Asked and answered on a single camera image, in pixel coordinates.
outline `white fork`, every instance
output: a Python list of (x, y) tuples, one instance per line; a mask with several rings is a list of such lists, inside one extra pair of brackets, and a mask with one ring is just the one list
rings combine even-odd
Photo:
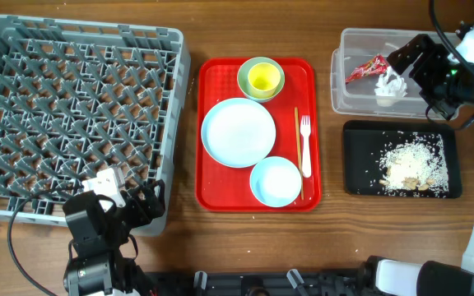
[(312, 175), (312, 167), (310, 165), (310, 147), (309, 147), (309, 136), (310, 136), (310, 116), (305, 115), (301, 117), (301, 136), (303, 136), (303, 160), (301, 163), (301, 172), (303, 177), (308, 178)]

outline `white plate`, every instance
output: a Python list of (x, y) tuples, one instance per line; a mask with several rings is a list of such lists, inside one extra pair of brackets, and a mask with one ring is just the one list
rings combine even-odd
[(245, 168), (267, 157), (276, 140), (272, 115), (251, 99), (227, 99), (206, 114), (201, 140), (207, 153), (231, 168)]
[(300, 194), (300, 171), (285, 158), (267, 157), (252, 169), (250, 188), (265, 206), (288, 206)]

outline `black tray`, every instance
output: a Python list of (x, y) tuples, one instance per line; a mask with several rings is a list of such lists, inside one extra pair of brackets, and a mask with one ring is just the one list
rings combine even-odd
[[(381, 156), (384, 144), (405, 144), (412, 139), (413, 132), (418, 135), (440, 134), (444, 143), (445, 162), (448, 167), (448, 192), (441, 192), (439, 197), (457, 198), (462, 195), (462, 180), (460, 179), (460, 164), (458, 163), (457, 143), (454, 131), (445, 124), (430, 123), (391, 123), (352, 120), (343, 126), (343, 163), (345, 171), (346, 190), (350, 194), (388, 196), (383, 185), (378, 181), (385, 173), (376, 160)], [(370, 181), (376, 180), (373, 186)], [(401, 190), (407, 197), (413, 197), (418, 191)], [(422, 197), (436, 197), (427, 190), (421, 192)]]

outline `red tray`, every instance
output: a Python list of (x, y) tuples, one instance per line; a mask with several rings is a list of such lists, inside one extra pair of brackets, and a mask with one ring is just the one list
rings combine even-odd
[(200, 131), (207, 112), (217, 103), (231, 98), (244, 98), (237, 84), (239, 67), (247, 58), (213, 58), (202, 65), (198, 80), (197, 167), (195, 195), (207, 210), (231, 212), (301, 212), (312, 210), (321, 199), (321, 169), (316, 122), (314, 71), (301, 58), (274, 58), (285, 72), (285, 86), (273, 100), (263, 104), (276, 124), (276, 142), (268, 156), (281, 156), (297, 166), (294, 107), (302, 115), (310, 115), (310, 159), (312, 176), (304, 178), (304, 200), (299, 196), (282, 208), (260, 203), (249, 186), (252, 168), (232, 169), (217, 163), (204, 149)]

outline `clear plastic container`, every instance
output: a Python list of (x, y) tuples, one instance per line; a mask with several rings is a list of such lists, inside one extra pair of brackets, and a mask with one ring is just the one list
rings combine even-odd
[[(354, 69), (381, 53), (387, 57), (391, 52), (401, 48), (418, 34), (428, 34), (434, 42), (440, 43), (435, 32), (414, 30), (385, 29), (344, 29), (340, 48), (332, 54), (330, 73), (332, 108), (339, 114), (395, 117), (425, 118), (427, 103), (420, 97), (421, 88), (409, 78), (409, 67), (402, 77), (407, 83), (405, 97), (377, 96), (374, 93), (378, 76), (367, 76), (348, 85), (345, 79)], [(446, 33), (453, 44), (459, 38)], [(441, 118), (433, 111), (430, 117)]]

